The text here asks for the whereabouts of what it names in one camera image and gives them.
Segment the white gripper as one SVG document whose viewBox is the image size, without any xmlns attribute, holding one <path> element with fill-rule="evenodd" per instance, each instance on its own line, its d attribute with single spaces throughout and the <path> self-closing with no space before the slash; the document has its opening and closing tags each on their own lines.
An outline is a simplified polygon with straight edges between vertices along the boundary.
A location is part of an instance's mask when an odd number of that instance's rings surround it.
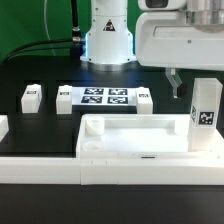
<svg viewBox="0 0 224 224">
<path fill-rule="evenodd" d="M 137 20 L 135 53 L 143 66 L 166 67 L 173 97 L 182 98 L 180 69 L 224 71 L 224 26 L 193 26 L 183 11 L 145 12 Z"/>
</svg>

